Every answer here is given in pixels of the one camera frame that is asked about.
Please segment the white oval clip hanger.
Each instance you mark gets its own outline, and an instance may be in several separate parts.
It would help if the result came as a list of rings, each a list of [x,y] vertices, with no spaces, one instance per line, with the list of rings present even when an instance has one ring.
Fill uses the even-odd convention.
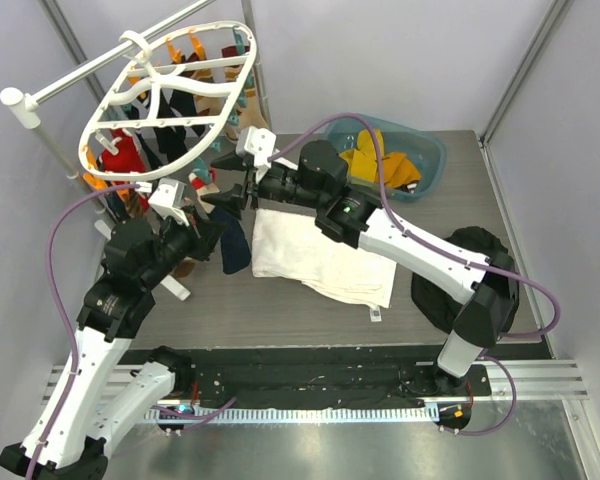
[[[194,163],[237,120],[258,53],[245,24],[215,21],[156,40],[132,31],[131,51],[83,129],[84,173],[107,183],[150,182]]]

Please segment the yellow sock striped cuff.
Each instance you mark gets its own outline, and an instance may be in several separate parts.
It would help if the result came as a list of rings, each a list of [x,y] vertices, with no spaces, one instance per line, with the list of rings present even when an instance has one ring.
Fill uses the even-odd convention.
[[[379,158],[385,153],[384,139],[379,129],[374,130],[375,138],[369,130],[362,130],[357,137],[357,145],[354,153],[356,165],[375,165]]]

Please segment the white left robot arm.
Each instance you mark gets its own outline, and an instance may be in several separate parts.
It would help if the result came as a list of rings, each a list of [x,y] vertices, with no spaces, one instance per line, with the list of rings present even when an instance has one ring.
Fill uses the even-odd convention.
[[[97,407],[155,304],[153,290],[185,258],[207,260],[225,229],[204,218],[189,226],[168,218],[158,231],[134,219],[113,229],[104,272],[86,293],[77,319],[77,352],[29,435],[2,450],[2,468],[28,479],[100,479],[141,416],[165,396],[180,399],[191,391],[190,359],[160,346],[130,384],[104,409]]]

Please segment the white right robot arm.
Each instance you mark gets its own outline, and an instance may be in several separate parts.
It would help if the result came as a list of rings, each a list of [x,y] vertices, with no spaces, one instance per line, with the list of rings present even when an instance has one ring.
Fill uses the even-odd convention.
[[[349,181],[346,162],[329,142],[305,144],[294,167],[280,161],[258,164],[246,151],[225,154],[211,166],[245,177],[226,192],[205,195],[206,202],[234,216],[261,200],[310,208],[316,227],[329,239],[392,260],[458,303],[431,371],[440,393],[463,388],[471,365],[510,329],[519,301],[512,258],[464,250],[399,218],[378,195]]]

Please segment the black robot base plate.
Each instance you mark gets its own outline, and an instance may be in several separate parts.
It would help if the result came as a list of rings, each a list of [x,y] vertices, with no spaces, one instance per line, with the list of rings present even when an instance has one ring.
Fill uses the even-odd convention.
[[[434,365],[437,346],[182,349],[189,371],[172,398],[242,409],[419,408],[425,399],[472,400],[496,392],[488,363],[460,380]]]

